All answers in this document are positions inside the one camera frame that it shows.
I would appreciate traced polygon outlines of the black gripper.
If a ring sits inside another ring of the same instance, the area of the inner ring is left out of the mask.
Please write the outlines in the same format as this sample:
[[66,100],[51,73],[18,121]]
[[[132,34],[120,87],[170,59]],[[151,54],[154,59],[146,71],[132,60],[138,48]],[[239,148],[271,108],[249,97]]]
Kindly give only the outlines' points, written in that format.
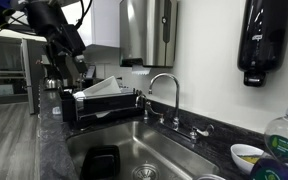
[[55,66],[62,77],[68,79],[71,73],[66,65],[66,57],[70,56],[79,74],[87,71],[83,51],[86,49],[77,29],[72,24],[62,24],[52,32],[45,46],[51,64]]

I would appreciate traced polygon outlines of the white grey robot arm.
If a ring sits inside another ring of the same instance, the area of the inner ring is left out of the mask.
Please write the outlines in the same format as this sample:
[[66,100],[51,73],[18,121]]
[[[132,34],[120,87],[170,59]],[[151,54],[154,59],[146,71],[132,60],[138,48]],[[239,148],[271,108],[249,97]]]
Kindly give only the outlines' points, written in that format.
[[71,74],[66,65],[70,56],[79,74],[87,72],[83,51],[86,49],[76,25],[68,24],[58,3],[32,1],[24,4],[21,11],[27,16],[28,26],[33,32],[47,40],[43,50],[50,62],[47,71],[50,76],[68,79]]

